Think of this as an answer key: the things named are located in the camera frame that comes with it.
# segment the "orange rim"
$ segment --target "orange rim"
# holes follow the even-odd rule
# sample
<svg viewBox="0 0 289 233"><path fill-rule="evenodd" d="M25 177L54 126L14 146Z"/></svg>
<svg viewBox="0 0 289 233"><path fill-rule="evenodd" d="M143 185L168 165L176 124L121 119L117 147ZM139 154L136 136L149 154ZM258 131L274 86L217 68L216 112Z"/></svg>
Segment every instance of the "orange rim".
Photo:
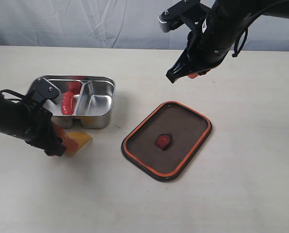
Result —
<svg viewBox="0 0 289 233"><path fill-rule="evenodd" d="M169 104L169 103L176 103L178 105L181 105L183 107L185 107L186 109L198 114L199 116L203 117L208 124L208 127L206 128L206 130L204 131L204 133L201 135L201 137L197 140L197 142L194 144L194 146L192 147L192 149L187 153L187 155L184 157L184 159L180 162L180 164L175 168L174 171L170 172L170 173L160 173L158 171L156 171L155 169L151 168L150 166L146 165L145 163L143 163L140 159L138 159L137 157L135 157L132 153L129 152L129 150L127 149L127 141L159 110L161 109L164 105ZM128 155L129 157L131 157L133 160L135 160L136 162L138 162L139 164L141 164L142 166L144 166L146 169L150 170L151 172L153 172L154 174L161 176L161 177L170 177L175 175L181 168L182 166L187 162L188 158L195 152L196 148L198 147L198 145L205 139L206 135L210 132L211 129L211 122L209 121L209 119L207 117L205 117L204 115L200 114L199 112L179 103L176 101L168 101L165 103L162 103L159 107L157 107L157 109L154 110L154 112L152 112L140 125L138 125L125 139L123 142L123 149L126 153L126 155Z"/></svg>

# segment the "lunch box lid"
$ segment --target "lunch box lid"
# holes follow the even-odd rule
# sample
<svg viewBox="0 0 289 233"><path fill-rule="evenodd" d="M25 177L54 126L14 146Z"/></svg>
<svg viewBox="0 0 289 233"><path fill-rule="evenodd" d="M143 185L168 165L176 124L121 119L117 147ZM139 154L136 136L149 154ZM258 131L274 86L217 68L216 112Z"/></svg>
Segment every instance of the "lunch box lid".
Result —
<svg viewBox="0 0 289 233"><path fill-rule="evenodd" d="M123 141L122 153L152 178L177 178L212 130L208 118L175 101L156 108Z"/></svg>

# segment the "gray wall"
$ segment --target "gray wall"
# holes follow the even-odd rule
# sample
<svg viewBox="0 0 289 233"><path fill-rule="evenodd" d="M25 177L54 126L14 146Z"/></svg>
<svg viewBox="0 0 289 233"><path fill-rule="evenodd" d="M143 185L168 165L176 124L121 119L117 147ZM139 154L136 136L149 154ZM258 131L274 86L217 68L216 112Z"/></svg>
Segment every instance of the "gray wall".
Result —
<svg viewBox="0 0 289 233"><path fill-rule="evenodd" d="M163 33L157 21L177 1L0 0L0 45L183 49L188 29ZM289 20L259 18L245 49L289 51Z"/></svg>

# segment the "table surface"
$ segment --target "table surface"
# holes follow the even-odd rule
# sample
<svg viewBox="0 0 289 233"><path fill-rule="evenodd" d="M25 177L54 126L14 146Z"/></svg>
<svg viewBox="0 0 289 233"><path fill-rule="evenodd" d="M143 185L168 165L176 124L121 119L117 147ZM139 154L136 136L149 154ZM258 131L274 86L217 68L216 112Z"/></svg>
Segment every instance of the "table surface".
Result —
<svg viewBox="0 0 289 233"><path fill-rule="evenodd" d="M93 141L73 158L0 134L0 233L289 233L289 52L229 54L207 75L171 84L165 73L180 53L0 47L0 90L25 93L47 74L116 82L110 124L85 130ZM177 180L160 183L120 146L168 100L214 130Z"/></svg>

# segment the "stainless steel lunch box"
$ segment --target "stainless steel lunch box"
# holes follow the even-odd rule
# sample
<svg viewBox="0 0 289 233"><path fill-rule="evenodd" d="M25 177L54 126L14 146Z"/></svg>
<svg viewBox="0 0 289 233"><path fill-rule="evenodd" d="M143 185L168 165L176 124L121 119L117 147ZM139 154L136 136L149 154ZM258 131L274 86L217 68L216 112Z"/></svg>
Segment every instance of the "stainless steel lunch box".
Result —
<svg viewBox="0 0 289 233"><path fill-rule="evenodd" d="M111 119L115 83L108 77L47 75L44 78L55 85L62 93L68 91L70 82L81 83L81 90L75 95L76 106L72 115L63 115L61 102L50 100L44 107L53 113L52 121L60 127L71 128L75 120L87 129L106 127Z"/></svg>

